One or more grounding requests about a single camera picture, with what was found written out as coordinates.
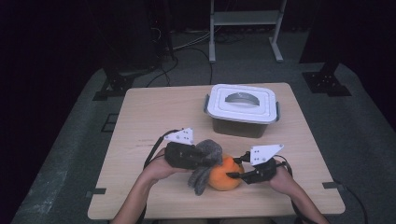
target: container lid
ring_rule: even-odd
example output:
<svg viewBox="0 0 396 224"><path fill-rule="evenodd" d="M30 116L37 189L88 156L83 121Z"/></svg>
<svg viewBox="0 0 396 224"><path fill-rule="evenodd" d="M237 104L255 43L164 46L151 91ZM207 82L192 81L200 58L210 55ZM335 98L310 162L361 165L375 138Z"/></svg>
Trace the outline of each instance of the container lid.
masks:
<svg viewBox="0 0 396 224"><path fill-rule="evenodd" d="M265 88L218 84L212 88L206 112L214 119L246 123L276 122L276 96Z"/></svg>

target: forearm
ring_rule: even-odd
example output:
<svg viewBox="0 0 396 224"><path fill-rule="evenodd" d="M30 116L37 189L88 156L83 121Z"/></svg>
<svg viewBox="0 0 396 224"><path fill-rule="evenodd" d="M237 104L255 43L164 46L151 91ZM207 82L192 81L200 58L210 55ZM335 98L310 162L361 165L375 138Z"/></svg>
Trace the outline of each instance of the forearm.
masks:
<svg viewBox="0 0 396 224"><path fill-rule="evenodd" d="M112 224L135 224L146 206L149 191L156 181L139 176Z"/></svg>
<svg viewBox="0 0 396 224"><path fill-rule="evenodd" d="M318 224L329 223L303 189L298 188L289 196L305 217Z"/></svg>

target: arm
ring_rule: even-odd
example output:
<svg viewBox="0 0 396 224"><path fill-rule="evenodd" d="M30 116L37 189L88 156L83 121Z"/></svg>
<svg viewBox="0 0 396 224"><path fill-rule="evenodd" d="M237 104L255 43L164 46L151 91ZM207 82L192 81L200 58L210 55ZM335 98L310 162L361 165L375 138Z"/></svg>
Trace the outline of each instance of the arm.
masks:
<svg viewBox="0 0 396 224"><path fill-rule="evenodd" d="M136 179L120 211L111 221L112 224L136 223L146 206L149 191L154 184L174 173L188 172L188 170L170 166L163 157L163 153L162 149Z"/></svg>
<svg viewBox="0 0 396 224"><path fill-rule="evenodd" d="M303 188L294 181L285 167L278 167L276 169L276 175L265 183L272 189L288 195L298 209L309 219L319 224L329 223L329 221L327 221L327 219L320 213Z"/></svg>

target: container handle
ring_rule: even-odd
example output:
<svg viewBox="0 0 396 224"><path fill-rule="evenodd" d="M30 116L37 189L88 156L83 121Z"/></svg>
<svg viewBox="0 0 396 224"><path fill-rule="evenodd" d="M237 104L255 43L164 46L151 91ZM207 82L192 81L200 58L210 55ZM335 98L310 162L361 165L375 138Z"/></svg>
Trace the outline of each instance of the container handle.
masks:
<svg viewBox="0 0 396 224"><path fill-rule="evenodd" d="M204 112L207 114L207 105L209 104L209 94L206 95L205 97L205 103L204 103Z"/></svg>
<svg viewBox="0 0 396 224"><path fill-rule="evenodd" d="M225 102L227 103L238 102L241 100L248 101L252 105L260 105L259 98L246 92L236 92L225 98Z"/></svg>
<svg viewBox="0 0 396 224"><path fill-rule="evenodd" d="M276 121L280 120L280 105L279 102L276 102Z"/></svg>

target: orange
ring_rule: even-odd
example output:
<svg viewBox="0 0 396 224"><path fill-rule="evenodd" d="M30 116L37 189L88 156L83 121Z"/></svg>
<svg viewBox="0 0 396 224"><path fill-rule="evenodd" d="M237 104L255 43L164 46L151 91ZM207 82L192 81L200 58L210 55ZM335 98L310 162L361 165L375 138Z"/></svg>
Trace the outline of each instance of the orange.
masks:
<svg viewBox="0 0 396 224"><path fill-rule="evenodd" d="M233 179L226 175L226 173L238 172L244 173L242 164L237 164L233 161L233 157L223 154L222 165L216 165L210 172L208 184L217 190L230 190L235 189L241 183L241 179Z"/></svg>

